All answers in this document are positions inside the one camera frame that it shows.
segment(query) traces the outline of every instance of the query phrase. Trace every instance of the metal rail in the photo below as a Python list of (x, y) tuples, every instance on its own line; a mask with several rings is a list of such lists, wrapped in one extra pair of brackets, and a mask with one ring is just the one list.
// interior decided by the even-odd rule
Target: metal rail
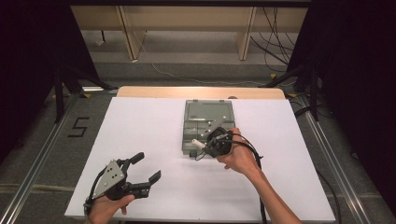
[(52, 127), (49, 136), (47, 137), (44, 146), (41, 148), (40, 152), (38, 153), (37, 157), (35, 158), (35, 162), (33, 163), (32, 167), (30, 168), (28, 174), (20, 184), (17, 192), (15, 193), (14, 197), (8, 204), (5, 213), (2, 216), (1, 222), (2, 224), (11, 224), (14, 223), (17, 219), (21, 209), (23, 208), (24, 203), (29, 196), (29, 193), (33, 187), (33, 184), (37, 181), (43, 166), (45, 165), (49, 154), (51, 153), (53, 146), (56, 143), (56, 140), (59, 137), (59, 132), (61, 131), (62, 127), (64, 126), (65, 121), (67, 120), (68, 114), (75, 105), (77, 101), (78, 95), (74, 94), (71, 97), (71, 102), (67, 107), (64, 115), (62, 116), (61, 120), (58, 123), (55, 123)]
[[(304, 97), (300, 97), (300, 102), (303, 107), (309, 105)], [(335, 156), (334, 151), (332, 150), (332, 146), (330, 145), (329, 141), (326, 138), (326, 135), (321, 129), (319, 122), (316, 122), (314, 120), (313, 116), (309, 111), (305, 113), (305, 116), (308, 120), (309, 125), (311, 126), (312, 131), (314, 132), (315, 137), (318, 140), (320, 149), (322, 150), (327, 163), (329, 163), (332, 174), (334, 175), (335, 180), (337, 181), (338, 186), (344, 195), (346, 203), (349, 206), (349, 209), (352, 213), (352, 216), (355, 218), (356, 223), (372, 223), (363, 208), (361, 199), (359, 198), (352, 184), (349, 182), (341, 163)]]

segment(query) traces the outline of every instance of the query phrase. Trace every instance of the gray box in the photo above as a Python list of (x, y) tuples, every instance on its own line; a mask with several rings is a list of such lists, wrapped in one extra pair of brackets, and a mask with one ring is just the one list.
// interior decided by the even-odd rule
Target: gray box
[(233, 118), (233, 104), (225, 100), (187, 100), (184, 112), (182, 151), (184, 155), (196, 157), (202, 150), (192, 144), (192, 139), (205, 143), (206, 137), (202, 137), (208, 127), (209, 121), (216, 119), (225, 120), (221, 127), (228, 130), (235, 127)]

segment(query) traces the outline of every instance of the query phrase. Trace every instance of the human hand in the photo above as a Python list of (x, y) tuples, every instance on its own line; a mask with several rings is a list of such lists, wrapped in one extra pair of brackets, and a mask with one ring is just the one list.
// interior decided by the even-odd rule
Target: human hand
[(126, 206), (133, 200), (134, 195), (127, 195), (116, 201), (108, 199), (107, 196), (95, 199), (86, 224), (107, 224), (119, 209), (126, 215)]
[[(242, 142), (247, 144), (248, 142), (240, 136), (240, 131), (238, 128), (230, 129), (233, 132), (233, 141)], [(230, 153), (224, 156), (217, 156), (219, 162), (223, 162), (226, 165), (225, 169), (233, 169), (236, 172), (249, 175), (260, 171), (260, 167), (253, 156), (253, 153), (244, 146), (233, 143)]]

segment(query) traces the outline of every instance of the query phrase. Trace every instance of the white table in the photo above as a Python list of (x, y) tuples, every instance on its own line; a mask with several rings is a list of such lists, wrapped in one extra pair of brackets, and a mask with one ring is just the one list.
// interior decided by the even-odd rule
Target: white table
[[(162, 178), (147, 199), (133, 201), (121, 220), (261, 222), (259, 196), (247, 179), (215, 159), (195, 161), (181, 150), (187, 99), (113, 98), (76, 190), (65, 212), (84, 218), (83, 203), (111, 159), (142, 151), (130, 166), (128, 181)], [(263, 155), (262, 169), (280, 197), (303, 221), (335, 218), (287, 100), (233, 100), (236, 126)]]

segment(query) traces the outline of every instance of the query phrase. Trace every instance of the gray floor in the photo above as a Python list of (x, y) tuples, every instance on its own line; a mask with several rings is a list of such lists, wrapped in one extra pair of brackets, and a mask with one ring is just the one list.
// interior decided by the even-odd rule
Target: gray floor
[[(100, 78), (110, 85), (143, 86), (243, 86), (257, 87), (267, 83), (271, 75), (280, 76), (286, 66), (250, 43), (246, 61), (239, 61), (232, 33), (195, 32), (148, 32), (144, 49), (137, 62), (131, 62), (120, 32), (105, 32), (106, 42), (102, 43), (99, 31), (83, 32), (87, 46), (95, 62)], [(282, 44), (292, 49), (293, 45), (284, 35), (279, 35)], [(295, 40), (297, 34), (290, 34)], [(255, 34), (253, 38), (265, 46), (265, 41)], [(268, 48), (276, 55), (283, 56), (278, 47)], [(293, 79), (283, 83), (287, 93), (292, 90)], [(91, 83), (81, 81), (84, 86)], [(56, 142), (50, 149), (38, 178), (21, 208), (15, 223), (79, 223), (64, 217), (64, 211), (78, 182), (93, 141), (100, 129), (106, 109), (115, 96), (114, 92), (90, 92), (84, 97), (67, 96), (70, 108)], [(5, 211), (18, 185), (29, 172), (35, 158), (46, 143), (55, 121), (55, 101), (53, 92), (43, 104), (40, 114), (22, 138), (24, 145), (16, 147), (1, 164), (0, 169), (0, 209)], [(302, 107), (300, 98), (290, 99), (295, 111)], [(364, 212), (372, 223), (396, 223), (394, 215), (377, 192), (374, 184), (364, 172), (359, 160), (352, 158), (351, 148), (337, 121), (323, 99), (319, 104), (319, 124), (332, 146), (337, 159), (352, 188), (363, 205)], [(339, 187), (331, 167), (320, 149), (320, 144), (308, 122), (309, 115), (297, 118), (309, 153), (317, 169), (326, 177), (335, 190), (340, 203), (344, 223), (359, 223), (354, 218), (353, 209), (346, 201), (346, 195)], [(81, 126), (88, 127), (83, 137), (70, 137), (80, 133), (73, 125), (77, 118)], [(330, 188), (321, 180), (332, 209), (336, 205)]]

